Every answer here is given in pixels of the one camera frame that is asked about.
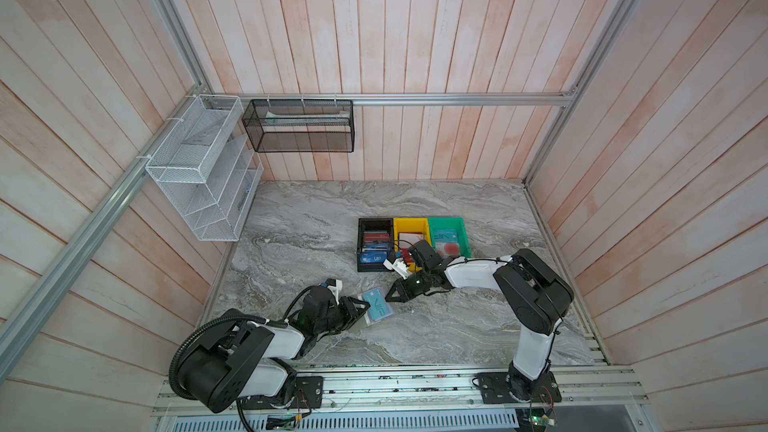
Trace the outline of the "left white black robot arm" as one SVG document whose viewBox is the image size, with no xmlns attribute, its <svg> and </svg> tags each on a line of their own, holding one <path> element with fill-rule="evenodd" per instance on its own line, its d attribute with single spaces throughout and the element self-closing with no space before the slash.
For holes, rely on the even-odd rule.
<svg viewBox="0 0 768 432">
<path fill-rule="evenodd" d="M 290 362 L 307 355 L 321 339 L 351 329 L 371 307 L 341 290 L 335 279 L 310 285 L 279 320 L 231 308 L 206 322 L 171 359 L 167 377 L 172 391 L 213 413 L 232 405 L 242 411 L 310 409 L 310 392 Z"/>
</svg>

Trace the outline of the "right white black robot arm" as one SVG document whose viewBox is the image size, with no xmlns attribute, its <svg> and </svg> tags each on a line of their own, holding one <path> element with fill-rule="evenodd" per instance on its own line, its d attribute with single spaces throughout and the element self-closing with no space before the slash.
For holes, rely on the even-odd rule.
<svg viewBox="0 0 768 432">
<path fill-rule="evenodd" d="M 425 240 L 408 248 L 417 271 L 411 273 L 393 252 L 384 266 L 400 277 L 385 299 L 404 303 L 419 296 L 475 287 L 501 292 L 521 324 L 515 357 L 506 372 L 473 378 L 485 404 L 555 404 L 562 395 L 551 371 L 551 352 L 574 300 L 572 288 L 536 253 L 521 248 L 494 258 L 441 257 Z"/>
</svg>

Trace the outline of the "blue card in black bin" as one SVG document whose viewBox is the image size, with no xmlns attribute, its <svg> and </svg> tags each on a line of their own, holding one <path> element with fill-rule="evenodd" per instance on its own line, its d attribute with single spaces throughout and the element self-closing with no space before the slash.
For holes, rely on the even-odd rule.
<svg viewBox="0 0 768 432">
<path fill-rule="evenodd" d="M 361 265 L 383 264 L 388 259 L 388 253 L 383 250 L 363 251 L 360 254 Z"/>
</svg>

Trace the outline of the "white card in yellow bin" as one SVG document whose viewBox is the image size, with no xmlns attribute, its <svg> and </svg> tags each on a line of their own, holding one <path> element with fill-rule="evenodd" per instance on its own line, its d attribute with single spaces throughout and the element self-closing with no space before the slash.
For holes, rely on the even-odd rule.
<svg viewBox="0 0 768 432">
<path fill-rule="evenodd" d="M 421 233 L 399 233 L 398 234 L 398 243 L 403 248 L 409 248 L 417 244 L 418 242 L 424 240 L 425 237 Z"/>
</svg>

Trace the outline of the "red card in black bin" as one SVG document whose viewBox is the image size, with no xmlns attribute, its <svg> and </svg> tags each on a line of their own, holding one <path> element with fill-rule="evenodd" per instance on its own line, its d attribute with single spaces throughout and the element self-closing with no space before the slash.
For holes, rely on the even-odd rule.
<svg viewBox="0 0 768 432">
<path fill-rule="evenodd" d="M 363 234 L 363 244 L 376 245 L 390 242 L 390 234 L 387 231 L 366 231 Z"/>
</svg>

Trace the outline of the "card with red circle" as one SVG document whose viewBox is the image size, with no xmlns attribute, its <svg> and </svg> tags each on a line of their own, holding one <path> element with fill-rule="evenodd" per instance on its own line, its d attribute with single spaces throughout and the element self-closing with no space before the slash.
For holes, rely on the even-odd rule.
<svg viewBox="0 0 768 432">
<path fill-rule="evenodd" d="M 437 242 L 435 248 L 438 255 L 442 258 L 459 257 L 462 255 L 461 247 L 456 242 Z"/>
</svg>

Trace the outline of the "yellow plastic bin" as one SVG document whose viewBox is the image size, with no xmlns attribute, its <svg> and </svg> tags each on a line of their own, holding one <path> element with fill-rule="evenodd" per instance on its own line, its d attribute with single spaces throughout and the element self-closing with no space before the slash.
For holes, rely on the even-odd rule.
<svg viewBox="0 0 768 432">
<path fill-rule="evenodd" d="M 419 271 L 407 249 L 420 240 L 432 244 L 427 218 L 395 218 L 393 220 L 395 251 L 404 259 L 410 272 Z"/>
</svg>

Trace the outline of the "black plastic bin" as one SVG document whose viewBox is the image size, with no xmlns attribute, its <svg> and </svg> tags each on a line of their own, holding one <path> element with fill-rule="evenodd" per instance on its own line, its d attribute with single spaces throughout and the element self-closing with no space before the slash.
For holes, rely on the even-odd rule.
<svg viewBox="0 0 768 432">
<path fill-rule="evenodd" d="M 360 273 L 387 272 L 384 262 L 394 251 L 392 218 L 361 217 L 358 219 L 356 268 Z"/>
</svg>

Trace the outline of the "green plastic bin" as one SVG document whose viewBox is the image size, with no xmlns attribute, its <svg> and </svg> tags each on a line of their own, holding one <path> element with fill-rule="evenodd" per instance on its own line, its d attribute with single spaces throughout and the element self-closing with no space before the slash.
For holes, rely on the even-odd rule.
<svg viewBox="0 0 768 432">
<path fill-rule="evenodd" d="M 463 218 L 430 217 L 428 219 L 432 246 L 437 242 L 456 242 L 461 247 L 460 257 L 471 258 L 472 252 Z"/>
</svg>

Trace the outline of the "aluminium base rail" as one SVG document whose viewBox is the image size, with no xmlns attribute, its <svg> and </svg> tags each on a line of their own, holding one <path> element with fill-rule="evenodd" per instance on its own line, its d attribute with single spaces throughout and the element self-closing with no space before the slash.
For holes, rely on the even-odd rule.
<svg viewBox="0 0 768 432">
<path fill-rule="evenodd" d="M 450 366 L 304 367 L 300 377 L 323 379 L 322 405 L 315 412 L 373 412 L 487 409 L 474 377 L 497 368 Z M 534 399 L 536 406 L 644 405 L 650 402 L 629 366 L 554 366 L 555 386 Z"/>
</svg>

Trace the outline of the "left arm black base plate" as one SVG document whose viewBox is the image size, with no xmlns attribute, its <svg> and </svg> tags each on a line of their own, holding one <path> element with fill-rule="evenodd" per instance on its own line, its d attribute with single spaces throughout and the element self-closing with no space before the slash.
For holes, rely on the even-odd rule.
<svg viewBox="0 0 768 432">
<path fill-rule="evenodd" d="M 289 376 L 274 396 L 244 394 L 237 404 L 244 410 L 314 410 L 323 398 L 321 376 Z"/>
</svg>

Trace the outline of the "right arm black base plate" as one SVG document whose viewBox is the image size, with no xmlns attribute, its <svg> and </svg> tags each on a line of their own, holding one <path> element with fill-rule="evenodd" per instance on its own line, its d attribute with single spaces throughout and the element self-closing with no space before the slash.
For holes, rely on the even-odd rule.
<svg viewBox="0 0 768 432">
<path fill-rule="evenodd" d="M 484 404 L 559 403 L 562 395 L 551 371 L 531 380 L 515 371 L 483 372 L 473 378 Z"/>
</svg>

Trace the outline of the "horizontal aluminium wall rail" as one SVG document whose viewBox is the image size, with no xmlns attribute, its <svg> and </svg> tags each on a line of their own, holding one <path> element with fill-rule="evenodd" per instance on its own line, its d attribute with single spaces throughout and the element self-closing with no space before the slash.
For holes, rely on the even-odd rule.
<svg viewBox="0 0 768 432">
<path fill-rule="evenodd" d="M 356 106 L 566 106 L 574 94 L 562 92 L 502 92 L 502 93 L 262 93 L 232 94 L 243 102 L 266 101 L 270 104 L 297 102 L 299 104 L 351 102 Z"/>
</svg>

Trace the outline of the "left aluminium wall rail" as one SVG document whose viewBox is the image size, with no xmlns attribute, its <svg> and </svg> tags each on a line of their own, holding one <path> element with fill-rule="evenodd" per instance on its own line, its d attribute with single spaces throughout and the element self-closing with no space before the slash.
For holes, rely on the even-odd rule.
<svg viewBox="0 0 768 432">
<path fill-rule="evenodd" d="M 188 90 L 149 144 L 139 152 L 111 191 L 55 256 L 1 327 L 1 380 L 6 381 L 66 294 L 104 243 L 148 180 L 147 164 L 182 120 L 188 106 L 210 88 L 198 84 Z"/>
</svg>

